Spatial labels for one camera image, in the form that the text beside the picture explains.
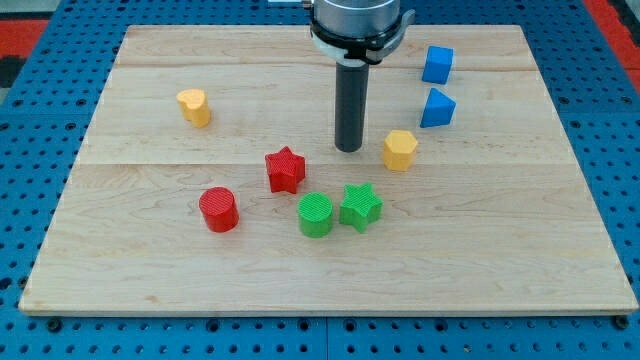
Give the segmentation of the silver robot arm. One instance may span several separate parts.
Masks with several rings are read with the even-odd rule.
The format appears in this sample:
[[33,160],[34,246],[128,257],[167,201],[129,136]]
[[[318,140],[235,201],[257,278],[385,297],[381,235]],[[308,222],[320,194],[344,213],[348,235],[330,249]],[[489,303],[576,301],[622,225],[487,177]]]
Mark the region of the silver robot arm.
[[401,44],[414,23],[400,0],[268,0],[270,7],[300,5],[309,11],[319,51],[345,67],[377,65]]

